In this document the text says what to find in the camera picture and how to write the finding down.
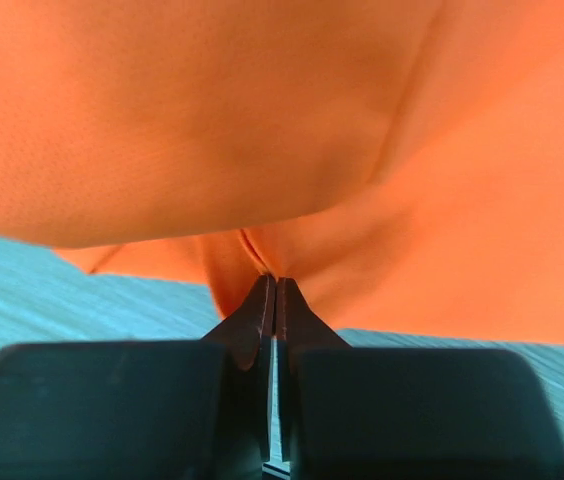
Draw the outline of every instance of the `orange fabric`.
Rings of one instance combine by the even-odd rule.
[[[0,235],[564,343],[564,2],[0,2]]]

